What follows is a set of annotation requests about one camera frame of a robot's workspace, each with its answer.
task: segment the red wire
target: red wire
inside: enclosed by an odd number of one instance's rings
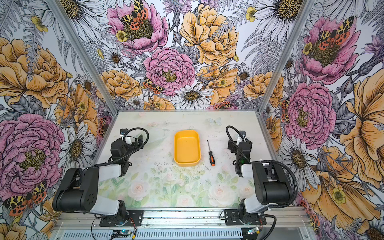
[[[262,228],[260,229],[260,231],[261,231],[261,230],[263,230],[263,222],[260,218],[259,218],[259,220],[260,220],[260,224],[262,225]]]

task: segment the orange screwdriver handle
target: orange screwdriver handle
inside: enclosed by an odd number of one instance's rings
[[[212,155],[212,151],[209,152],[209,162],[211,163],[212,167],[215,165],[215,158]]]

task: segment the floral wallpaper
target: floral wallpaper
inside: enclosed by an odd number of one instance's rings
[[[33,2],[60,38],[44,0]],[[271,75],[258,74],[275,68],[302,0],[61,3],[119,109],[255,109]]]
[[[316,1],[262,113],[319,240],[384,238],[383,10]]]
[[[47,240],[63,174],[90,165],[111,111],[44,2],[0,6],[0,239]]]

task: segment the metal base plate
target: metal base plate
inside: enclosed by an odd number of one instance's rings
[[[135,226],[141,226],[141,221],[143,217],[144,210],[127,210],[128,218],[131,217]],[[118,218],[114,216],[106,216],[104,219],[100,220],[101,227],[133,227],[133,224],[130,220],[127,220],[123,225],[116,225]]]
[[[265,217],[258,214],[245,214],[241,219],[238,209],[225,209],[224,210],[225,224],[227,226],[233,225],[263,225],[266,224]]]

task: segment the screwdriver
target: screwdriver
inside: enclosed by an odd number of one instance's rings
[[[209,141],[207,140],[208,142],[208,148],[209,148],[209,162],[211,163],[211,166],[213,167],[215,165],[215,158],[214,156],[212,155],[212,151],[211,151],[211,147],[209,146]]]

